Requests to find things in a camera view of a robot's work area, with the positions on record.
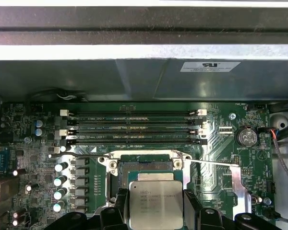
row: motherboard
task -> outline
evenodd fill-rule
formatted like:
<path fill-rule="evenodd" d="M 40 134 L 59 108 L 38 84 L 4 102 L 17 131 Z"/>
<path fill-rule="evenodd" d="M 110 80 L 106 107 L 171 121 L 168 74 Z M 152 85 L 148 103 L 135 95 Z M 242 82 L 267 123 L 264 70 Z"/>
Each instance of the motherboard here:
<path fill-rule="evenodd" d="M 91 217 L 153 173 L 173 175 L 233 219 L 241 204 L 229 165 L 239 166 L 246 205 L 262 216 L 274 208 L 268 128 L 266 105 L 251 103 L 2 104 L 0 174 L 19 177 L 10 229 L 42 230 L 72 211 Z M 187 171 L 174 155 L 189 160 Z M 18 210 L 30 221 L 13 216 Z"/>

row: red wire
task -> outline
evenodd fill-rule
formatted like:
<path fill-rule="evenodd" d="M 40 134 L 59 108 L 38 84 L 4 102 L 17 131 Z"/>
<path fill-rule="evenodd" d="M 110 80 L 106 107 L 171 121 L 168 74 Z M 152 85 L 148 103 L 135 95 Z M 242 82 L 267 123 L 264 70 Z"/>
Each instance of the red wire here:
<path fill-rule="evenodd" d="M 271 133 L 272 133 L 273 139 L 276 140 L 276 134 L 275 134 L 275 132 L 274 132 L 273 130 L 270 130 L 270 131 L 271 131 Z"/>

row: white sticker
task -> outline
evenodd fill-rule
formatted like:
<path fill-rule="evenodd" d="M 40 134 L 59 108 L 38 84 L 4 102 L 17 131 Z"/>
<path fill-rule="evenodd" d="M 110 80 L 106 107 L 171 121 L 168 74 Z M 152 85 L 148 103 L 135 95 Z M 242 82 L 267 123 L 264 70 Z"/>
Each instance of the white sticker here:
<path fill-rule="evenodd" d="M 230 72 L 241 62 L 185 62 L 181 72 Z"/>

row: capacitor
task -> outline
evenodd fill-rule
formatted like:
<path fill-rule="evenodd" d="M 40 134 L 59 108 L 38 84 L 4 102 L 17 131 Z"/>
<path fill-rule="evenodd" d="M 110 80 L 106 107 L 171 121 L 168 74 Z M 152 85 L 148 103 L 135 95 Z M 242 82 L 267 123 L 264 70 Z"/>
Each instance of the capacitor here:
<path fill-rule="evenodd" d="M 10 123 L 1 123 L 0 127 L 1 128 L 9 128 L 10 127 Z"/>
<path fill-rule="evenodd" d="M 1 121 L 9 122 L 10 121 L 10 117 L 9 116 L 3 116 L 3 117 L 1 117 Z"/>
<path fill-rule="evenodd" d="M 30 137 L 25 137 L 24 138 L 24 143 L 25 144 L 29 144 L 29 143 L 31 143 L 32 142 L 32 139 L 30 138 Z"/>
<path fill-rule="evenodd" d="M 38 136 L 38 137 L 43 136 L 45 133 L 46 132 L 43 129 L 41 129 L 41 128 L 37 128 L 35 130 L 35 135 Z"/>
<path fill-rule="evenodd" d="M 16 210 L 16 211 L 13 213 L 13 217 L 14 217 L 14 218 L 19 218 L 19 217 L 21 217 L 26 211 L 27 211 L 27 209 L 26 209 L 25 207 L 20 208 L 20 209 Z"/>
<path fill-rule="evenodd" d="M 243 147 L 252 147 L 257 143 L 257 133 L 250 128 L 242 128 L 235 135 L 236 141 Z"/>
<path fill-rule="evenodd" d="M 65 203 L 64 203 L 64 201 L 59 201 L 59 202 L 57 202 L 54 206 L 53 206 L 53 211 L 55 211 L 55 212 L 60 212 L 61 211 L 61 209 L 62 208 L 64 208 L 65 207 Z"/>
<path fill-rule="evenodd" d="M 37 183 L 35 183 L 35 184 L 28 184 L 25 189 L 26 189 L 28 192 L 31 192 L 32 190 L 37 189 L 38 187 L 39 187 L 39 184 L 37 184 Z"/>
<path fill-rule="evenodd" d="M 58 178 L 54 179 L 53 184 L 55 186 L 61 186 L 65 181 L 67 181 L 67 176 L 59 176 Z"/>
<path fill-rule="evenodd" d="M 44 124 L 43 121 L 41 121 L 41 120 L 35 121 L 35 127 L 36 128 L 41 128 L 41 127 L 44 127 L 44 126 L 45 126 L 45 124 Z"/>
<path fill-rule="evenodd" d="M 20 225 L 21 223 L 24 222 L 24 219 L 25 219 L 25 215 L 22 215 L 22 216 L 20 216 L 19 218 L 15 219 L 15 220 L 13 221 L 13 226 L 16 227 L 16 226 Z"/>
<path fill-rule="evenodd" d="M 56 172 L 61 172 L 64 169 L 66 169 L 68 167 L 68 163 L 67 162 L 62 162 L 60 164 L 57 164 L 56 166 L 54 166 L 54 170 Z"/>
<path fill-rule="evenodd" d="M 58 191 L 56 191 L 56 192 L 53 194 L 53 197 L 54 197 L 56 200 L 60 200 L 63 196 L 65 196 L 66 193 L 67 193 L 67 189 L 66 189 L 66 188 L 60 188 Z"/>
<path fill-rule="evenodd" d="M 263 199 L 260 196 L 258 196 L 256 194 L 251 195 L 251 204 L 252 205 L 260 204 L 262 201 L 263 201 Z"/>
<path fill-rule="evenodd" d="M 26 174 L 26 169 L 16 169 L 13 171 L 13 176 L 23 175 Z"/>

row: green circuit board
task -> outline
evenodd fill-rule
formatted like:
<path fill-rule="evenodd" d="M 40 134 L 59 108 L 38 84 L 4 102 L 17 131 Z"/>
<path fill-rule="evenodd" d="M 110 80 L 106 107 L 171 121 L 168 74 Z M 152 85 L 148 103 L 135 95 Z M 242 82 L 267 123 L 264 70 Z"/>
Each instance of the green circuit board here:
<path fill-rule="evenodd" d="M 61 116 L 60 110 L 68 111 L 68 115 Z M 206 110 L 207 114 L 190 118 L 190 113 L 198 110 Z M 43 123 L 39 127 L 41 135 L 36 134 L 37 120 Z M 115 150 L 173 149 L 190 154 L 193 159 L 239 164 L 242 184 L 250 193 L 270 198 L 272 204 L 269 207 L 274 208 L 271 137 L 268 132 L 259 131 L 260 128 L 269 127 L 269 113 L 265 105 L 192 102 L 5 103 L 1 107 L 1 123 L 4 125 L 0 128 L 0 146 L 10 150 L 10 170 L 15 167 L 27 170 L 20 176 L 20 193 L 13 198 L 13 208 L 35 208 L 37 217 L 31 227 L 33 230 L 43 229 L 70 211 L 82 210 L 90 217 L 106 202 L 105 166 L 98 163 L 96 158 L 86 158 L 87 174 L 83 175 L 85 184 L 81 185 L 79 178 L 82 177 L 76 175 L 79 158 L 72 155 L 55 156 L 58 148 L 68 141 L 71 141 L 70 151 L 80 155 L 103 155 Z M 72 129 L 77 133 L 70 135 L 70 139 L 63 139 L 58 137 L 60 129 Z M 190 130 L 193 129 L 205 129 L 205 135 L 191 135 Z M 248 147 L 238 143 L 237 133 L 241 129 L 251 129 L 256 133 L 254 145 Z M 141 158 L 139 160 L 133 156 L 127 162 L 149 162 L 152 157 Z M 60 162 L 67 162 L 69 166 L 62 172 L 55 172 L 54 167 Z M 61 175 L 67 177 L 63 184 L 67 194 L 62 198 L 65 207 L 61 212 L 54 212 L 52 207 L 57 201 L 53 194 L 58 188 L 53 180 Z M 39 187 L 25 194 L 28 183 L 38 183 Z M 88 191 L 85 197 L 81 197 L 81 200 L 85 200 L 84 205 L 79 205 L 80 199 L 75 194 L 77 187 L 81 186 Z M 238 203 L 232 191 L 229 167 L 193 163 L 188 187 L 194 190 L 204 206 L 216 208 L 228 218 L 233 218 L 232 208 Z M 265 207 L 264 203 L 253 205 L 252 212 L 261 216 Z"/>

